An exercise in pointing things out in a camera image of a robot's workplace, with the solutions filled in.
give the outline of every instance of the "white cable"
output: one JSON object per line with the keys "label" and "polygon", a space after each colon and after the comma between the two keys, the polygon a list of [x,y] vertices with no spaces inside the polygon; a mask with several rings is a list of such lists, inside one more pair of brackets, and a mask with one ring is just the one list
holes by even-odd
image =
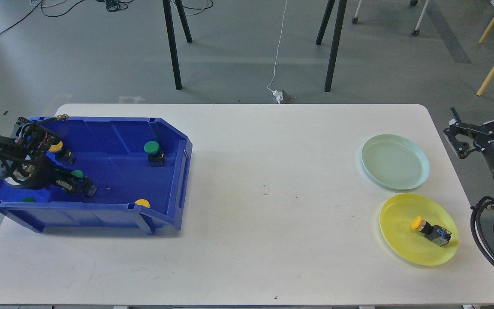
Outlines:
{"label": "white cable", "polygon": [[[174,1],[172,1],[172,2],[174,4],[174,6],[175,6],[175,9],[178,10],[176,2],[174,2]],[[205,5],[203,6],[203,8],[201,10],[195,12],[194,14],[184,14],[184,15],[186,15],[186,16],[198,15],[199,13],[203,12],[208,6],[209,6],[208,0],[205,0]]]}
{"label": "white cable", "polygon": [[280,40],[278,41],[278,50],[276,51],[276,62],[274,62],[274,76],[272,76],[272,81],[268,84],[268,86],[266,86],[266,88],[268,88],[268,90],[274,92],[274,90],[270,89],[270,85],[274,82],[274,78],[276,78],[276,66],[278,64],[278,54],[280,53],[280,44],[281,44],[281,37],[282,37],[282,34],[283,34],[283,23],[285,21],[285,11],[287,10],[287,2],[285,2],[285,8],[283,9],[283,19],[282,19],[282,30],[280,32]]}
{"label": "white cable", "polygon": [[[53,5],[50,5],[50,6],[43,6],[43,8],[52,8],[53,6],[57,6],[59,4],[63,4],[64,2],[66,2],[66,0],[62,0],[61,2],[58,2],[57,4],[53,4]],[[30,6],[38,6],[38,4],[33,4],[33,0],[30,0]]]}

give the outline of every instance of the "blue plastic bin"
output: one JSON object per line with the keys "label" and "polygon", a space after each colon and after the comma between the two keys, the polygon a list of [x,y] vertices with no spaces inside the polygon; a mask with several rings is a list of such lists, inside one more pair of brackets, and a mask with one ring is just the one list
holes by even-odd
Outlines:
{"label": "blue plastic bin", "polygon": [[[85,197],[56,186],[24,190],[0,182],[0,213],[37,233],[46,227],[136,227],[153,235],[169,224],[180,230],[192,154],[186,135],[160,118],[71,117],[43,127],[76,157],[73,165],[58,164],[82,170],[98,191]],[[163,167],[150,166],[144,152],[145,143],[153,140],[165,153]],[[36,202],[21,202],[26,197]],[[135,204],[141,198],[149,208]]]}

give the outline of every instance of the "light green plate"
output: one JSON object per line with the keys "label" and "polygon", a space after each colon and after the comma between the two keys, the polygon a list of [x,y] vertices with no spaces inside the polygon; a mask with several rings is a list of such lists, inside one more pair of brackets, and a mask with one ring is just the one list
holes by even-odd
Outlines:
{"label": "light green plate", "polygon": [[394,190],[416,188],[430,174],[430,164],[422,149],[398,135],[372,137],[363,145],[361,158],[374,181]]}

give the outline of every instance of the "concrete floor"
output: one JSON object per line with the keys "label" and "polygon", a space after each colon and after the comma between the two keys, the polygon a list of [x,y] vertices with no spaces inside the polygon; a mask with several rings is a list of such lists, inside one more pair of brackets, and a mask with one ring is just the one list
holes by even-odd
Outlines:
{"label": "concrete floor", "polygon": [[[271,88],[286,90],[292,103],[418,103],[437,129],[447,127],[451,106],[469,123],[494,119],[494,80],[484,96],[475,95],[494,64],[494,31],[478,44],[494,15],[488,0],[431,0],[418,37],[410,32],[423,1],[413,7],[406,0],[366,0],[356,25],[349,20],[357,2],[350,1],[330,93],[323,84],[331,30],[321,46],[314,43],[326,2],[288,1]],[[74,3],[45,12],[59,14]],[[0,134],[8,135],[19,116],[52,115],[65,103],[275,103],[266,85],[284,6],[284,0],[215,0],[213,8],[188,18],[191,44],[173,9],[181,91],[174,87],[160,1],[138,0],[109,13],[86,0],[59,18],[36,9],[0,36]],[[32,8],[27,0],[0,0],[0,31]],[[478,153],[462,161],[449,155],[472,204],[494,195]],[[492,216],[485,220],[488,226]]]}

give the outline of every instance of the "white table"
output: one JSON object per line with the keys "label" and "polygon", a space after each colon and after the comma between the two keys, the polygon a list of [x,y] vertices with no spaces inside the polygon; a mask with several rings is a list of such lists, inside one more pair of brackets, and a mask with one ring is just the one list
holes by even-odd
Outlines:
{"label": "white table", "polygon": [[[5,219],[0,304],[494,303],[494,268],[472,240],[468,200],[420,105],[68,104],[57,113],[161,117],[188,135],[182,231],[38,234]],[[380,207],[397,192],[372,182],[359,157],[381,133],[428,156],[430,177],[412,192],[455,219],[459,249],[443,266],[406,262],[380,234]]]}

